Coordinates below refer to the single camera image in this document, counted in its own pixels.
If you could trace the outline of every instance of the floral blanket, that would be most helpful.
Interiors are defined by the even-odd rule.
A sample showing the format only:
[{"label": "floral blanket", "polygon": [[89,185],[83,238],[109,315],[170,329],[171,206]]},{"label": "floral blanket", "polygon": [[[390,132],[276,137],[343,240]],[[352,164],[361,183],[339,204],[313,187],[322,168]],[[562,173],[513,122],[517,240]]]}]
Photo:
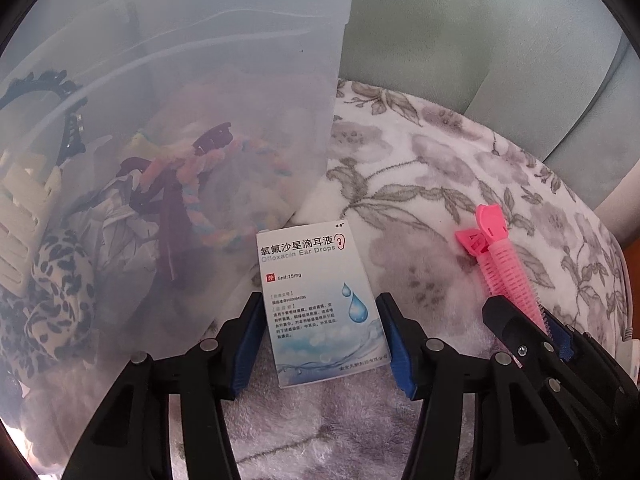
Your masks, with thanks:
[{"label": "floral blanket", "polygon": [[[291,222],[348,218],[375,295],[391,292],[429,336],[488,357],[498,343],[481,321],[481,276],[454,238],[475,226],[479,203],[502,207],[541,302],[615,352],[631,299],[613,236],[533,156],[438,105],[340,81],[329,169]],[[257,285],[254,270],[227,303],[229,316]],[[419,410],[388,367],[281,390],[267,338],[247,391],[225,404],[243,479],[400,478]],[[467,399],[460,478],[472,419]],[[184,464],[176,478],[185,478],[180,471]]]}]

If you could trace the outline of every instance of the leopard print fabric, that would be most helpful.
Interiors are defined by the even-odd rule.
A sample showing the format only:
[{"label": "leopard print fabric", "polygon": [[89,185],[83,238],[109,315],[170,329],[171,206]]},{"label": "leopard print fabric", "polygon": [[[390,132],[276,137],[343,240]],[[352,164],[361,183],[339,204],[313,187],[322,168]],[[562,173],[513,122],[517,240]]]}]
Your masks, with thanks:
[{"label": "leopard print fabric", "polygon": [[94,270],[73,231],[50,231],[31,273],[26,297],[0,291],[0,357],[27,386],[86,350],[95,314]]}]

